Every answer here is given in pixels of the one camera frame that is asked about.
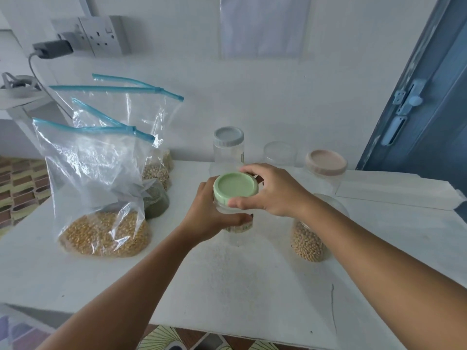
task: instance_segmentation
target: hand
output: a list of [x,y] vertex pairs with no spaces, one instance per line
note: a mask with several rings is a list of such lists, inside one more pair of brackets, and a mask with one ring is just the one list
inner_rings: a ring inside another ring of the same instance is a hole
[[223,214],[217,211],[213,201],[216,178],[211,177],[207,182],[200,183],[195,199],[180,224],[183,233],[196,244],[214,237],[221,229],[241,226],[253,219],[248,214]]
[[272,215],[297,217],[312,194],[303,188],[285,170],[266,163],[255,163],[240,168],[243,173],[259,175],[264,179],[264,188],[248,198],[237,197],[228,201],[231,208],[263,209]]

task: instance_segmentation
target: wall socket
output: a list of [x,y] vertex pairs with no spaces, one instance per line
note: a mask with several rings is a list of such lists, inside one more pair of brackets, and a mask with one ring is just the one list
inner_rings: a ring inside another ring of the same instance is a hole
[[111,57],[130,53],[120,16],[53,19],[52,25],[59,38],[70,42],[76,55]]

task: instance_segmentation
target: person's left hand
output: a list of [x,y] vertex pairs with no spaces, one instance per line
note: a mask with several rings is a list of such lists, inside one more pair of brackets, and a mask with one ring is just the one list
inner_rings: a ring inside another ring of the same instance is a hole
[[207,182],[200,183],[195,199],[180,224],[182,233],[196,244],[214,237],[223,228],[241,226],[253,220],[248,214],[223,214],[217,211],[213,201],[216,178],[211,177]]

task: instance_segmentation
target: blue door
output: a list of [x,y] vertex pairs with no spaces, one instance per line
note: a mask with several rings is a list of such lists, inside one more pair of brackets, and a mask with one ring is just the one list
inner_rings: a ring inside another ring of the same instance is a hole
[[[439,0],[357,169],[415,173],[467,194],[467,0]],[[456,209],[467,222],[467,202]]]

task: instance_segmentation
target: forearm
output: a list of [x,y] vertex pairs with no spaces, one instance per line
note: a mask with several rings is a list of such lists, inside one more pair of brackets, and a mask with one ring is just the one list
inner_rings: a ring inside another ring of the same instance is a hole
[[318,199],[310,198],[306,211],[304,222],[408,349],[465,346],[465,288]]
[[133,350],[194,246],[175,229],[148,256],[63,324],[40,350]]

